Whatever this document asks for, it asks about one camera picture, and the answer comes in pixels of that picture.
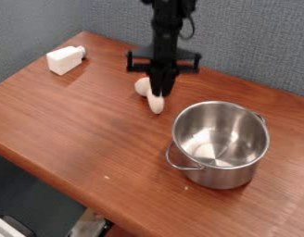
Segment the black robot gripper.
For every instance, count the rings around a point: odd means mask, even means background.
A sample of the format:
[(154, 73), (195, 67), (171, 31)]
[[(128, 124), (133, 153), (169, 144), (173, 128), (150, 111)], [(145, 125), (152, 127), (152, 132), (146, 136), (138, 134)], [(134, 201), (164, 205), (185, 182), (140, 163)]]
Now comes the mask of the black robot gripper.
[(150, 45), (126, 51), (126, 70), (148, 74), (152, 94), (156, 96), (171, 94), (179, 73), (199, 71), (201, 55), (179, 48), (179, 38), (185, 39), (180, 28), (157, 28)]

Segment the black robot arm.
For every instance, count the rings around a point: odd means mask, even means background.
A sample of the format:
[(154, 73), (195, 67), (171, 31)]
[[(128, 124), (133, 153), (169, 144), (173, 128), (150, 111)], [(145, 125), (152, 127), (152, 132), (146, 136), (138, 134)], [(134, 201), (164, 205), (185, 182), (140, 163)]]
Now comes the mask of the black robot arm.
[(144, 72), (149, 78), (152, 94), (168, 96), (180, 73), (197, 73), (201, 55), (177, 47), (177, 39), (189, 40), (193, 35), (183, 36), (183, 20), (191, 21), (196, 0), (141, 0), (153, 9), (152, 44), (126, 52), (126, 70)]

